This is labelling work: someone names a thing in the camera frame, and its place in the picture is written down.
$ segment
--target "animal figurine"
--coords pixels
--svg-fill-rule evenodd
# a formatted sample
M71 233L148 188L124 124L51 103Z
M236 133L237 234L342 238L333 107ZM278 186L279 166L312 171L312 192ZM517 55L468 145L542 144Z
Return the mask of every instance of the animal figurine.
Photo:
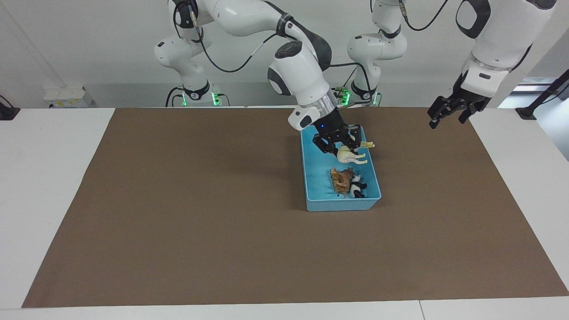
M332 179L332 186L334 191L344 195L344 198L348 197L348 192L350 191L350 182L354 176L354 170L352 168L347 168L343 171L337 171L336 168L330 170L330 178Z
M365 198L365 195L363 195L361 191L366 188L368 188L368 185L366 183L361 183L361 176L355 175L352 178L352 183L350 185L350 195L356 199Z
M376 145L373 142L365 142L362 141L362 143L360 144L360 147L363 148L373 148ZM336 158L338 158L338 161L341 163L350 163L353 162L357 165L364 165L366 164L368 161L367 160L358 160L361 158L365 158L365 153L364 154L355 154L353 153L350 148L346 147L346 146L341 146L338 149L338 153L336 154Z

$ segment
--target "black stand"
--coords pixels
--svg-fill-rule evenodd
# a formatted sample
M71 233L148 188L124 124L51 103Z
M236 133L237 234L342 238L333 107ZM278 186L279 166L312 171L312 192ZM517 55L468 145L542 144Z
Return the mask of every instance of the black stand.
M566 83L567 80L569 80L569 69L565 71L565 73L562 74L561 77L553 81L551 86L549 86L549 88L545 90L541 95L539 95L539 97L535 99L535 101L532 102L529 106L525 108L516 108L516 111L518 112L519 116L524 120L537 120L533 115L534 111L537 109L537 107L542 105L547 98L549 98L553 93L555 93L555 91L559 89L559 87L561 87L564 83Z
M12 120L18 112L20 112L20 108L8 108L0 102L0 120Z

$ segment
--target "black and white toy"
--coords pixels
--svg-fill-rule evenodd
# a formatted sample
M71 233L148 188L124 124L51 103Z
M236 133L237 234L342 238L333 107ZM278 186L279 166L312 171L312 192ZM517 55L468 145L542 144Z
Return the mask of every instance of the black and white toy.
M353 198L356 199L365 198L365 195L361 193L361 191L368 187L367 184L361 183L360 181L361 181L361 176L355 175L352 178L352 183L350 184L350 194L352 195Z

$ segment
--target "blue tray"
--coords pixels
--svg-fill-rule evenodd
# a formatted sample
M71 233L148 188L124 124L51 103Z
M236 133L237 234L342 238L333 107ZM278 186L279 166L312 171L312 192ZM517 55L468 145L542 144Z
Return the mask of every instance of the blue tray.
M359 149L360 154L366 154L365 158L360 159L362 161L368 160L365 165L340 163L332 154L323 154L312 143L312 138L316 133L316 128L313 126L309 126L300 132L306 209L311 212L370 209L377 200L381 199L381 191L369 150L366 148ZM366 141L364 128L361 129L361 136L362 140ZM333 167L338 171L351 167L356 175L361 175L362 183L368 184L368 188L363 191L365 198L354 199L349 194L347 198L344 198L344 195L337 196L338 193L334 191L330 179L330 169Z

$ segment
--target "brown table surface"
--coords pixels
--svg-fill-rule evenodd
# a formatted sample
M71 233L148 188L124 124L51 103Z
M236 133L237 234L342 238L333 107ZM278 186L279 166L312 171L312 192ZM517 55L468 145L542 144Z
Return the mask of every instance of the brown table surface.
M306 211L288 109L117 109L23 307L566 296L470 124L344 112L383 198Z

